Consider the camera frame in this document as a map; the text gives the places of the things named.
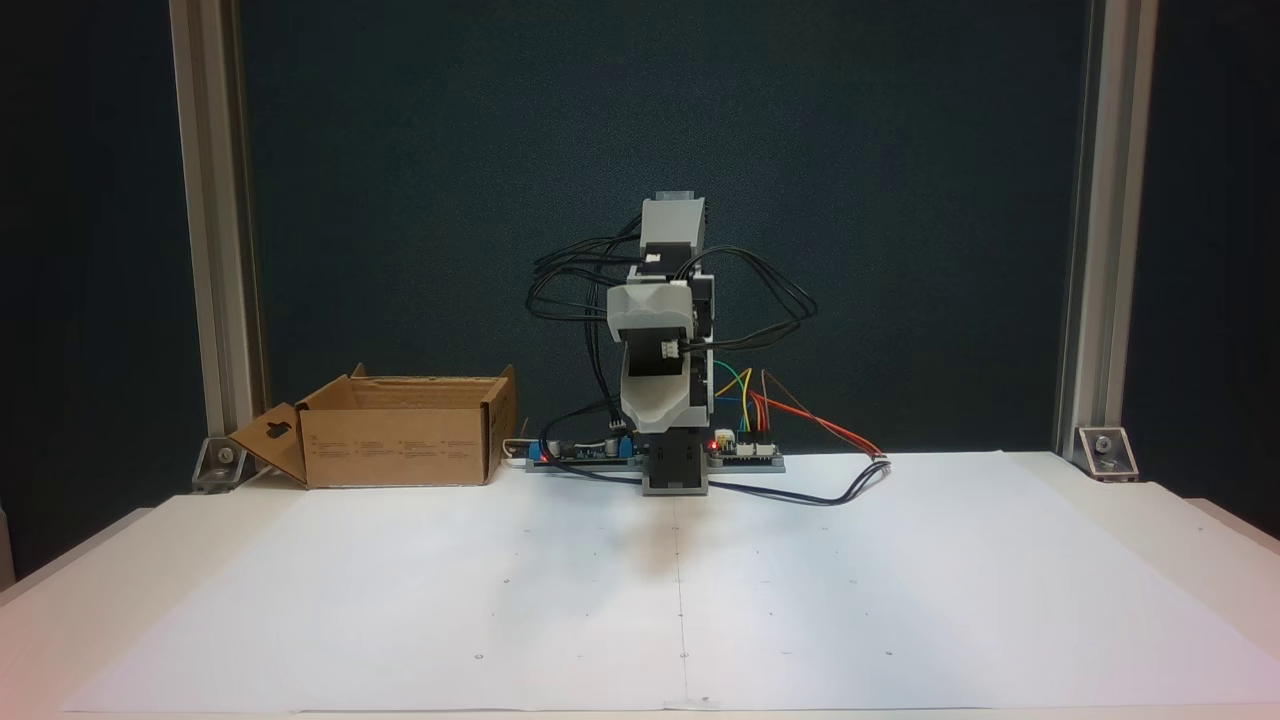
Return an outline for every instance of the box flap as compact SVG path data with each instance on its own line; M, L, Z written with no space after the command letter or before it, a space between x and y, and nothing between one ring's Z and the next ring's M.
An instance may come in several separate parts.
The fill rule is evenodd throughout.
M294 407L298 410L356 410L360 405L351 391L351 378L338 375L329 384L303 397Z
M232 433L230 439L294 480L307 483L298 414L288 402L259 415L248 427Z

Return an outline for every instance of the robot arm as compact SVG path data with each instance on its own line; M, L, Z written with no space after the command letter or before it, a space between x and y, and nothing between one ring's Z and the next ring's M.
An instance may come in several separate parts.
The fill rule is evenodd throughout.
M714 278L701 274L696 263L687 279L676 278L703 249L705 201L692 195L659 192L657 200L645 200L644 261L607 295L609 332L625 346L622 411L640 433L653 436L644 475L644 491L653 495L707 492L712 351L682 347L712 341Z

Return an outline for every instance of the aluminum frame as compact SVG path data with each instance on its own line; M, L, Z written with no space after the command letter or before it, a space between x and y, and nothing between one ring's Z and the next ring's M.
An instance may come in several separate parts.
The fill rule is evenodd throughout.
M1083 82L1055 448L1119 425L1147 149L1158 0L1094 0Z
M210 437L268 404L243 117L239 5L170 0L196 323Z

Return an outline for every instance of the metal corner bracket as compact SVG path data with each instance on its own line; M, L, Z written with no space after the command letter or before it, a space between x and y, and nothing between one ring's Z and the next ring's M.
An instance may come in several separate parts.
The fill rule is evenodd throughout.
M1071 462L1102 483L1137 483L1138 461L1133 457L1124 428L1079 428Z
M252 461L244 448L227 438L206 438L191 474L191 492L216 495L233 491L248 479L251 469Z

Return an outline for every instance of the yellow wire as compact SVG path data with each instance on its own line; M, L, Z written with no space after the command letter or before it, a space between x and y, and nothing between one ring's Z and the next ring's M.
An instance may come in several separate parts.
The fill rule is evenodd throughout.
M746 432L751 432L751 416L746 411L746 388L751 387L751 368L742 373L742 419L746 421Z
M726 392L728 392L728 388L731 388L731 387L736 386L736 384L737 384L737 382L739 382L739 380L737 380L737 378L733 378L732 380L730 380L727 386L724 386L724 387L719 388L719 389L718 389L718 391L716 392L716 397L719 397L719 396L724 395Z

